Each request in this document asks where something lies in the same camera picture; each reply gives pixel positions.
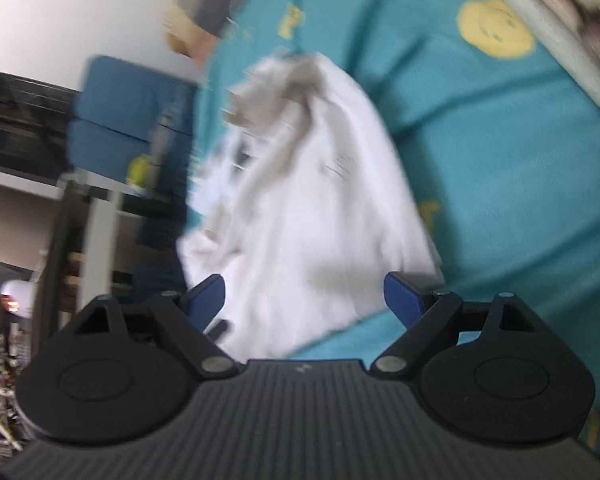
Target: white cloth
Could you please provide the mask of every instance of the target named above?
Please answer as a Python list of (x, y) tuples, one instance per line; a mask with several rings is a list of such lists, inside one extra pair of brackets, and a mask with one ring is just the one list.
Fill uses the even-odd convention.
[(394, 146), (360, 86), (322, 55), (270, 57), (230, 89), (221, 153), (178, 241), (190, 286), (218, 272), (238, 360), (279, 358), (384, 309), (390, 270), (442, 282)]

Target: yellow smiley face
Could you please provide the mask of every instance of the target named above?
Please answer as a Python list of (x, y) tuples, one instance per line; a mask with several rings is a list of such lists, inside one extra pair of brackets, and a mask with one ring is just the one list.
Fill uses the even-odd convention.
[(467, 42), (485, 54), (503, 59), (528, 56), (536, 40), (502, 0), (472, 0), (458, 12), (458, 29)]

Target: metal screw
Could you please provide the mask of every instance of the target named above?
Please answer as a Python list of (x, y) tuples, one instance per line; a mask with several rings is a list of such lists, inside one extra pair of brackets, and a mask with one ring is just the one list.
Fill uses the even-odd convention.
[(407, 367), (407, 361), (395, 355), (385, 355), (376, 361), (376, 368), (387, 374), (395, 374)]
[(214, 355), (202, 361), (202, 369), (210, 374), (221, 374), (232, 368), (234, 362), (228, 357)]

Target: yellow object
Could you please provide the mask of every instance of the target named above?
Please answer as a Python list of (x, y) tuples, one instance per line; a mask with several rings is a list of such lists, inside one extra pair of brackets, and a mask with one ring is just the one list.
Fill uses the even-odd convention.
[(238, 33), (236, 32), (237, 28), (238, 27), (235, 23), (232, 23), (227, 28), (225, 28), (224, 38), (223, 38), (223, 41), (225, 43), (233, 43), (234, 42), (235, 38), (238, 36)]
[(458, 29), (467, 43), (502, 59), (528, 56), (536, 40), (502, 0), (470, 0), (458, 12)]
[(598, 433), (600, 432), (600, 416), (598, 412), (591, 410), (589, 412), (589, 431), (587, 432), (587, 447), (594, 451), (596, 449), (596, 442), (598, 441)]
[(129, 164), (126, 172), (126, 183), (137, 188), (145, 188), (149, 170), (151, 167), (151, 157), (146, 153), (136, 156)]
[(438, 203), (437, 200), (427, 200), (426, 202), (420, 202), (418, 204), (418, 209), (420, 211), (422, 221), (427, 226), (427, 231), (429, 231), (429, 235), (433, 236), (436, 215), (440, 211), (442, 211), (442, 206)]
[(296, 28), (300, 27), (302, 22), (304, 22), (304, 12), (294, 4), (288, 4), (286, 14), (278, 25), (278, 35), (285, 40), (290, 40), (293, 38)]

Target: blue bedsheet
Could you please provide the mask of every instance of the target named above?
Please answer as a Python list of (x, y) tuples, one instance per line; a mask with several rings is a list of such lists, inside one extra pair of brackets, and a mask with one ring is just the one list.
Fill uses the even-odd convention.
[[(470, 1), (248, 0), (199, 94), (196, 153), (249, 65), (280, 46), (333, 59), (388, 125), (448, 288), (514, 290), (590, 368), (600, 452), (600, 110), (515, 16)], [(382, 314), (301, 355), (368, 363), (401, 332)]]

